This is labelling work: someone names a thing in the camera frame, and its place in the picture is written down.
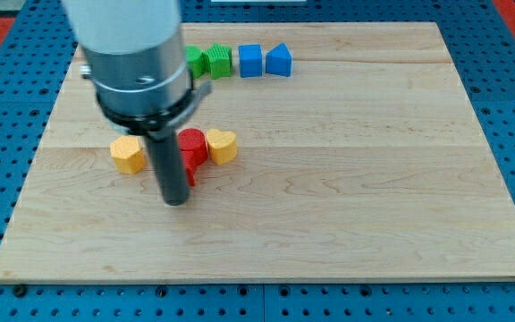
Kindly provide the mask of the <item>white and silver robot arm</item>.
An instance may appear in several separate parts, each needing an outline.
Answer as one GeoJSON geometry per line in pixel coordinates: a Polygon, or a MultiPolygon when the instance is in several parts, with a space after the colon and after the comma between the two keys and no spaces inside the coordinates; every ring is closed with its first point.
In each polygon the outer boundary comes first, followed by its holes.
{"type": "Polygon", "coordinates": [[[186,123],[211,82],[194,85],[178,0],[63,0],[82,75],[114,127],[160,140],[186,123]]]}

